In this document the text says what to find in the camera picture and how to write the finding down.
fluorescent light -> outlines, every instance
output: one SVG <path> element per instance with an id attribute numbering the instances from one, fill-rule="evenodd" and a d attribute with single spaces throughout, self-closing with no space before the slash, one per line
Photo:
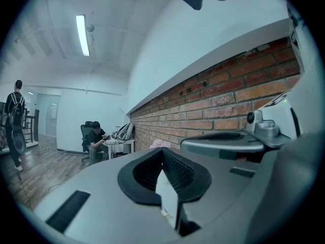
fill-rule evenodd
<path id="1" fill-rule="evenodd" d="M 86 21 L 84 15 L 77 15 L 76 16 L 77 21 L 77 29 L 78 29 L 78 35 L 79 35 L 79 41 L 81 45 L 81 49 L 84 56 L 89 56 L 89 48 L 88 48 L 88 42 L 87 42 L 87 35 L 86 35 Z"/>

black hair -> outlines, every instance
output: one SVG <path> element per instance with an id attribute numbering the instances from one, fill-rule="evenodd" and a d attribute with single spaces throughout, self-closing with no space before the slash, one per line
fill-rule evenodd
<path id="1" fill-rule="evenodd" d="M 21 87 L 22 87 L 22 81 L 18 79 L 16 81 L 16 83 L 15 83 L 15 86 L 16 86 L 17 89 L 21 89 Z"/>
<path id="2" fill-rule="evenodd" d="M 94 122 L 92 123 L 91 127 L 92 127 L 93 129 L 95 129 L 95 128 L 100 128 L 100 127 L 101 127 L 101 124 L 100 124 L 98 121 L 94 121 Z"/>

white shoe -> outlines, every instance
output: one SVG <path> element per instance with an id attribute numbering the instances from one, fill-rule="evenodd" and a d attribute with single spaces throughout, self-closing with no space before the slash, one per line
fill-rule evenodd
<path id="1" fill-rule="evenodd" d="M 20 172 L 20 171 L 22 171 L 22 167 L 21 167 L 21 165 L 20 166 L 15 166 L 15 168 Z"/>

table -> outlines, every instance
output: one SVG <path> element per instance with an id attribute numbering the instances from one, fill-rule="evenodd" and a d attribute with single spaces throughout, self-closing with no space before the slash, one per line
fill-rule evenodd
<path id="1" fill-rule="evenodd" d="M 115 145 L 122 145 L 122 144 L 130 144 L 131 145 L 131 153 L 134 153 L 134 142 L 135 139 L 131 137 L 127 141 L 122 141 L 122 140 L 117 140 L 117 139 L 109 139 L 105 141 L 105 145 L 108 146 L 108 158 L 112 159 L 111 154 L 112 154 L 112 146 Z"/>

standing person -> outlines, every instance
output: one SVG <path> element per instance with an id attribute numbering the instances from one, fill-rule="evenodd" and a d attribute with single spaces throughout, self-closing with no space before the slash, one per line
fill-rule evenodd
<path id="1" fill-rule="evenodd" d="M 97 163 L 98 161 L 104 161 L 108 159 L 108 146 L 103 145 L 105 140 L 103 137 L 107 136 L 105 131 L 101 129 L 101 125 L 99 122 L 95 121 L 92 123 L 92 131 L 88 134 L 88 142 L 89 146 L 89 158 L 90 165 Z M 103 157 L 101 160 L 98 159 L 97 153 L 99 151 L 103 151 Z"/>
<path id="2" fill-rule="evenodd" d="M 15 83 L 15 86 L 14 86 L 14 92 L 10 93 L 7 97 L 6 107 L 5 107 L 5 113 L 8 115 L 7 120 L 6 120 L 6 138 L 7 138 L 8 148 L 10 151 L 10 155 L 11 155 L 12 159 L 14 160 L 15 168 L 18 171 L 22 171 L 22 167 L 20 164 L 21 158 L 20 158 L 20 153 L 16 150 L 16 147 L 13 142 L 13 138 L 11 136 L 12 126 L 10 124 L 9 114 L 11 113 L 12 108 L 15 106 L 15 102 L 18 102 L 21 104 L 22 112 L 25 108 L 25 99 L 22 96 L 22 94 L 20 93 L 21 87 L 22 87 L 22 81 L 17 80 Z"/>

